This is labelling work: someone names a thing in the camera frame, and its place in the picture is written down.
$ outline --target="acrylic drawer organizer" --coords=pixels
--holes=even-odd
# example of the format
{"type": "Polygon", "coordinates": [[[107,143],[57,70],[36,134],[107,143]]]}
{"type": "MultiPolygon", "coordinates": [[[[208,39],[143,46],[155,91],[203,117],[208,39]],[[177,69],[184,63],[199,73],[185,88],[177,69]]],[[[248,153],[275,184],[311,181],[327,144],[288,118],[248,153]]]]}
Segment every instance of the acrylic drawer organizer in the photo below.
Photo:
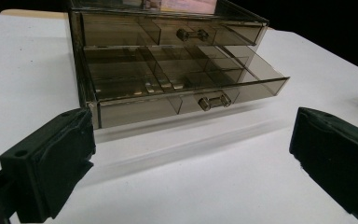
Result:
{"type": "Polygon", "coordinates": [[[210,14],[133,2],[71,2],[79,99],[95,129],[275,96],[287,81],[249,48],[265,19],[226,0],[210,14]]]}

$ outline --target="white tabletop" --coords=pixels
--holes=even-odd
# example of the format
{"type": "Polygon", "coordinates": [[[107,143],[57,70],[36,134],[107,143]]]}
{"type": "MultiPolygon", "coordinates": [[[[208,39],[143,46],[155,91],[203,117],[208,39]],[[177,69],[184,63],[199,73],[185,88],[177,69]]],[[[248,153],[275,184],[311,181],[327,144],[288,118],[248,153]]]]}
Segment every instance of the white tabletop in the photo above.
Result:
{"type": "MultiPolygon", "coordinates": [[[[0,155],[79,107],[66,23],[0,16],[0,155]]],[[[299,106],[358,126],[358,67],[275,30],[257,52],[291,77],[279,96],[96,131],[94,167],[46,223],[358,223],[289,153],[299,106]]]]}

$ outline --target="open drawer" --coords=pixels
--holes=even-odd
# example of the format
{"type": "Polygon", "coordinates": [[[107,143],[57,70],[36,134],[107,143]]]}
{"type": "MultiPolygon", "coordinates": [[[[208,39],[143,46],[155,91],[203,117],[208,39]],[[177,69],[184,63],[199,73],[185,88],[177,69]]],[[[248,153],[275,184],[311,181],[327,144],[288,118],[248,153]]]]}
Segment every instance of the open drawer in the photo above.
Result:
{"type": "Polygon", "coordinates": [[[275,96],[288,79],[249,48],[268,21],[226,0],[214,14],[82,3],[72,2],[71,32],[95,129],[275,96]]]}

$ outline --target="storage box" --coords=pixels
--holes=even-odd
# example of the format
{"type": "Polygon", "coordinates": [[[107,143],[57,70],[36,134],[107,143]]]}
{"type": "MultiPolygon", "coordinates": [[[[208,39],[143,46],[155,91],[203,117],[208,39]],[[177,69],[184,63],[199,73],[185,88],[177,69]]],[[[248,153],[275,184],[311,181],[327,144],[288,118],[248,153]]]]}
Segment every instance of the storage box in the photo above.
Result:
{"type": "Polygon", "coordinates": [[[269,22],[226,0],[201,1],[215,4],[205,12],[199,1],[70,2],[79,99],[95,129],[278,94],[288,77],[250,48],[269,22]]]}

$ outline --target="drawer compartment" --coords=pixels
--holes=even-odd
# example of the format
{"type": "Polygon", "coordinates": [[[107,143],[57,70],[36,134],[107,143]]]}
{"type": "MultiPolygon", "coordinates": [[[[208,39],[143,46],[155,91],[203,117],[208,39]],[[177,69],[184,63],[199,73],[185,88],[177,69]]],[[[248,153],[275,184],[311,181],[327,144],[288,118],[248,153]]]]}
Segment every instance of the drawer compartment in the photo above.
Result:
{"type": "Polygon", "coordinates": [[[288,77],[246,46],[84,48],[95,127],[277,95],[288,77]]]}
{"type": "Polygon", "coordinates": [[[256,22],[190,21],[146,16],[89,14],[83,21],[85,46],[255,45],[265,24],[256,22]]]}

